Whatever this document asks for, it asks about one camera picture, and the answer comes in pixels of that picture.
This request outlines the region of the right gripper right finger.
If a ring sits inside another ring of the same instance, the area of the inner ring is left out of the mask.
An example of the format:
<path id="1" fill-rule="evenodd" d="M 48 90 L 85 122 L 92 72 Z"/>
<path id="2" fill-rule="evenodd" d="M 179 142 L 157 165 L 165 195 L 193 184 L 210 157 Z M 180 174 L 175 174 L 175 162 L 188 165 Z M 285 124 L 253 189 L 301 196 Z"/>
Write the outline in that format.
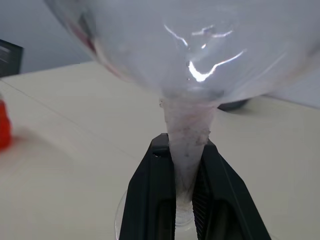
<path id="1" fill-rule="evenodd" d="M 249 190 L 211 142 L 205 145 L 192 195 L 199 240 L 269 240 Z"/>

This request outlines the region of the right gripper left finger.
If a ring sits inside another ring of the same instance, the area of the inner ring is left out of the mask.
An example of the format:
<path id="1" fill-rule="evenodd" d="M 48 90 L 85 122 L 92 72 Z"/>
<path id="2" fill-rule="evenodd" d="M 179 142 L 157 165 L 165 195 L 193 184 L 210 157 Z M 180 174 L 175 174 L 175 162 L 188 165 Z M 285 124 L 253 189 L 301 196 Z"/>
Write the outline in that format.
<path id="1" fill-rule="evenodd" d="M 169 137 L 155 137 L 129 181 L 119 239 L 173 240 L 176 186 Z"/>

